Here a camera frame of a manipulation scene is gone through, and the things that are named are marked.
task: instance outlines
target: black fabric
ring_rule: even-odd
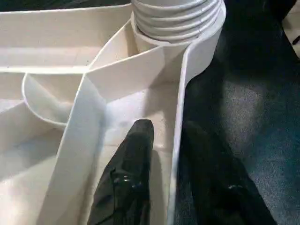
[[[130,0],[1,0],[0,11],[26,11],[122,5]]]
[[[227,143],[191,121],[183,124],[181,137],[198,224],[277,225]]]
[[[265,1],[225,4],[214,59],[187,86],[184,122],[216,132],[242,160],[278,224],[298,225],[299,61]],[[195,224],[187,171],[180,154],[176,225]]]
[[[269,0],[271,12],[274,17],[281,22],[296,4],[296,1],[297,0]]]

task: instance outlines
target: white plastic tray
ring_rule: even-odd
[[[0,224],[86,224],[101,174],[137,119],[152,120],[152,225],[173,224],[185,86],[209,32],[172,45],[131,5],[0,13]]]

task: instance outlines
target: white plastic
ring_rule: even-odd
[[[213,0],[208,5],[203,3],[203,8],[196,12],[186,14],[185,16],[174,16],[174,17],[153,17],[141,14],[138,10],[134,10],[135,16],[141,22],[152,25],[159,28],[173,28],[177,26],[189,26],[197,23],[198,25],[203,23],[208,18],[214,16],[218,9],[221,7],[221,0]]]
[[[205,29],[209,28],[217,19],[220,8],[212,11],[209,15],[200,21],[194,22],[192,24],[178,26],[178,27],[153,27],[151,25],[146,25],[136,17],[135,22],[140,30],[144,33],[149,33],[149,36],[170,36],[170,35],[182,35],[192,31],[198,31],[199,33],[204,32]]]
[[[172,21],[174,23],[180,22],[180,21],[186,21],[190,20],[196,17],[201,16],[201,14],[211,11],[215,5],[217,4],[218,0],[208,0],[203,2],[202,4],[199,4],[195,7],[188,8],[188,9],[180,9],[176,13],[169,14],[169,13],[157,13],[154,11],[153,13],[149,14],[143,10],[141,10],[138,6],[133,5],[133,10],[135,12],[138,12],[140,16],[143,16],[147,19],[153,19],[154,21],[161,21],[163,19],[167,19],[169,21]]]
[[[148,34],[148,36],[150,36],[153,39],[160,40],[160,41],[168,41],[170,43],[176,43],[176,42],[182,42],[186,40],[193,40],[199,37],[203,32],[205,32],[205,30],[207,30],[210,26],[213,25],[213,23],[216,21],[218,17],[219,11],[220,10],[218,9],[217,13],[208,22],[202,23],[199,27],[184,32],[177,32],[174,33],[173,35],[165,35],[165,36],[154,35],[153,34],[155,33],[154,29],[150,28],[150,32],[148,32],[149,30],[146,31],[142,29],[142,26],[138,21],[136,21],[136,24],[139,26],[139,29],[141,31],[143,31],[145,34]]]
[[[131,3],[137,7],[140,11],[152,15],[152,16],[167,16],[173,15],[180,11],[189,10],[191,8],[197,7],[204,2],[209,0],[163,0],[157,1],[157,5],[146,4],[140,0],[131,0]]]
[[[103,29],[100,15],[105,14],[106,20],[117,18],[117,11],[120,21],[111,23],[109,31],[99,32]],[[78,25],[78,34],[83,29],[87,35],[81,37],[83,45],[78,39],[78,49],[88,46],[89,38],[92,46],[102,43],[93,33],[102,37],[109,33],[110,36],[106,44],[97,45],[98,52],[91,54],[94,58],[87,66],[77,60],[72,64],[60,64],[59,57],[52,58],[52,63],[37,60],[35,65],[33,59],[39,57],[37,53],[42,53],[44,44],[51,39],[35,28],[37,42],[36,45],[31,43],[34,46],[32,60],[28,64],[21,60],[16,63],[12,57],[8,62],[12,68],[2,62],[1,224],[85,225],[105,166],[134,121],[141,118],[150,119],[155,129],[150,224],[173,224],[185,86],[213,57],[225,20],[225,5],[216,22],[203,35],[177,44],[144,36],[138,31],[134,17],[128,21],[130,13],[130,5],[0,13],[1,26],[2,21],[8,22],[7,15],[15,26],[15,29],[7,27],[9,31],[0,30],[3,43],[8,43],[8,38],[19,30],[23,32],[22,26],[34,29],[23,22],[32,21],[32,18],[39,19],[41,30],[49,25],[49,29],[62,32],[49,23],[49,18],[57,21],[59,27],[60,23],[67,25],[64,21],[69,15],[77,22],[81,19],[89,22],[86,25],[89,29]],[[66,41],[62,43],[59,46],[59,42],[53,42],[50,50],[58,45],[57,55],[60,55],[68,45]],[[21,50],[20,55],[14,52],[16,58],[21,59],[28,53],[26,42],[17,45],[11,41],[11,44]],[[8,45],[6,48],[7,52],[12,52]],[[51,58],[47,52],[41,55]],[[64,103],[67,103],[67,110],[61,107]]]

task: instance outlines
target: tray compartment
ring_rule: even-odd
[[[0,73],[0,221],[34,224],[62,132],[35,117],[21,94],[23,73]]]
[[[166,223],[180,72],[171,78],[165,68],[166,64],[176,63],[178,55],[182,58],[184,49],[184,46],[176,50],[156,47],[85,75],[84,80],[88,80],[105,99],[106,113],[105,131],[100,134],[103,141],[96,151],[81,224],[88,220],[93,195],[105,166],[138,119],[150,119],[155,131],[150,223]]]
[[[88,68],[130,13],[129,4],[1,13],[0,68]]]

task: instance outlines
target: curved divider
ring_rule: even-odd
[[[125,97],[148,87],[164,69],[163,48],[157,47],[87,73],[107,102]]]
[[[26,74],[22,81],[25,104],[39,119],[64,129],[82,75]]]
[[[89,78],[83,76],[60,143],[38,225],[78,223],[85,185],[104,129],[105,100]]]
[[[93,60],[90,69],[100,68],[137,54],[139,51],[132,27],[128,21],[101,49]]]
[[[188,82],[198,74],[202,73],[211,63],[223,24],[225,22],[225,18],[226,7],[222,2],[221,10],[216,22],[203,34],[203,36],[200,36],[187,48],[182,59],[181,76],[178,90],[178,103],[176,109],[176,124],[174,131],[174,148],[172,153],[172,172],[170,179],[167,225],[173,225],[175,216],[177,171],[185,89]]]

